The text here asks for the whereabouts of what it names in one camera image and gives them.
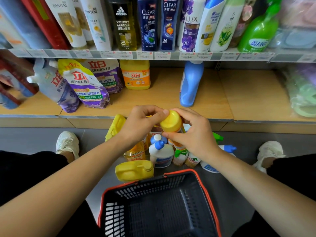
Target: adidas logo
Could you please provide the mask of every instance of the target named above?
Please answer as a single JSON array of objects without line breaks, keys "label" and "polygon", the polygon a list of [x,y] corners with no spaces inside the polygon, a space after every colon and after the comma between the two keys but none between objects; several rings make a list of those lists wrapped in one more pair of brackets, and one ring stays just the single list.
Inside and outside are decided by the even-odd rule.
[{"label": "adidas logo", "polygon": [[119,9],[116,11],[117,16],[126,16],[126,12],[124,12],[122,7],[119,7]]}]

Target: person's left hand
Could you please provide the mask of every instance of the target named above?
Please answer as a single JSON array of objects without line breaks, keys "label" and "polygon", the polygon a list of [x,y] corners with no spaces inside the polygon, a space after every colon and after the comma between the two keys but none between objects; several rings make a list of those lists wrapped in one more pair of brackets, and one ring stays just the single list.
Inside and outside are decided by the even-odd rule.
[{"label": "person's left hand", "polygon": [[144,139],[154,125],[166,119],[168,115],[168,110],[156,105],[137,105],[133,107],[117,136],[126,141],[129,149],[131,149]]}]

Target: person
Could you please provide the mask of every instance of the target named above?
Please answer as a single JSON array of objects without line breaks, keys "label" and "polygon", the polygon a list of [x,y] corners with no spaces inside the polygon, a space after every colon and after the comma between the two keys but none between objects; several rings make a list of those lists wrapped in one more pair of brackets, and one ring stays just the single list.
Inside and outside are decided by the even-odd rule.
[{"label": "person", "polygon": [[[280,146],[267,143],[261,147],[256,166],[270,166],[265,174],[221,150],[206,118],[190,109],[173,110],[192,127],[185,134],[164,132],[163,136],[184,144],[195,156],[216,168],[251,203],[277,235],[315,235],[316,202],[269,176],[274,165],[286,159],[282,158]],[[91,211],[87,209],[89,207],[85,198],[114,161],[143,139],[168,114],[168,110],[154,105],[136,106],[116,136],[80,158],[79,141],[69,132],[60,135],[57,154],[40,152],[27,156],[1,152],[0,236],[76,236],[86,233],[84,231],[89,231],[89,236],[104,236],[97,228]],[[299,175],[303,172],[291,173],[291,179],[300,179]],[[235,234],[261,236],[262,229],[250,228],[251,223],[246,225]]]}]

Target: floor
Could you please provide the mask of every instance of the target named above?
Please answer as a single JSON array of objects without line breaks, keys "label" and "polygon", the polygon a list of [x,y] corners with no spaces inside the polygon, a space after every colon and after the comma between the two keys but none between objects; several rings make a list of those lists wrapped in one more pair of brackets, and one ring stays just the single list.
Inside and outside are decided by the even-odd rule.
[{"label": "floor", "polygon": [[[0,149],[25,154],[44,150],[55,151],[56,140],[62,131],[72,131],[78,136],[81,141],[81,154],[101,144],[107,133],[107,130],[76,128],[0,128]],[[269,140],[279,141],[288,157],[316,153],[316,135],[247,132],[218,132],[218,134],[224,137],[222,144],[236,146],[235,155],[249,164],[255,163],[258,147]],[[120,157],[87,197],[96,219],[104,190],[120,184],[114,169],[117,164],[124,161],[124,158]],[[183,168],[185,167],[170,165],[159,171],[155,170],[155,175]],[[221,174],[204,171],[200,165],[195,170],[211,196],[223,237],[230,237],[239,226],[251,219],[253,207]]]}]

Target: white sneaker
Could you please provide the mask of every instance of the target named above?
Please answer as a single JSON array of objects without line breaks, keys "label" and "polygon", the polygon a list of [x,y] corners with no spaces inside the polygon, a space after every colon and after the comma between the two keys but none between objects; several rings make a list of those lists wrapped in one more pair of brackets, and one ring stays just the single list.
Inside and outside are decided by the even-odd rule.
[{"label": "white sneaker", "polygon": [[263,168],[262,162],[264,158],[274,157],[274,158],[284,158],[282,145],[277,141],[268,141],[259,147],[258,161],[253,164],[259,171],[267,173],[267,169]]},{"label": "white sneaker", "polygon": [[56,153],[60,154],[62,151],[72,152],[75,159],[79,158],[79,140],[74,133],[63,131],[56,143]]}]

